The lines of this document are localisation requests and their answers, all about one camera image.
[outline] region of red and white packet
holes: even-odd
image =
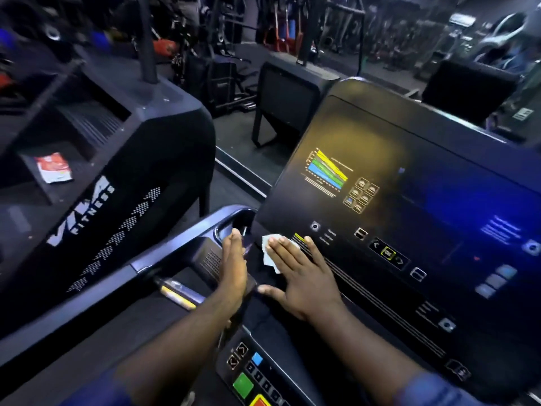
[[[73,179],[68,162],[60,153],[36,157],[36,162],[39,173],[47,184]]]

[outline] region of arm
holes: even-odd
[[[147,406],[174,390],[180,404],[220,332],[239,309],[247,270],[242,237],[233,230],[223,242],[220,284],[196,310],[110,371],[80,389],[63,406]]]
[[[365,327],[342,302],[332,271],[311,238],[305,237],[314,263],[282,237],[270,239],[267,253],[287,280],[287,290],[261,285],[258,291],[310,322],[376,402],[389,406],[456,404],[469,396],[421,366]]]

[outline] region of treadmill display screen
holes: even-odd
[[[330,96],[256,221],[480,399],[539,377],[539,194]]]

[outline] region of colorful chart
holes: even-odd
[[[338,190],[342,189],[347,181],[347,177],[343,172],[320,150],[312,153],[312,155],[313,157],[308,165],[308,170]]]

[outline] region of cup holder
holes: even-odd
[[[254,243],[251,228],[256,212],[256,210],[250,208],[241,209],[218,224],[214,229],[214,239],[216,242],[222,246],[223,240],[231,233],[233,228],[236,228],[242,235],[242,246],[246,248],[247,253],[250,246]]]

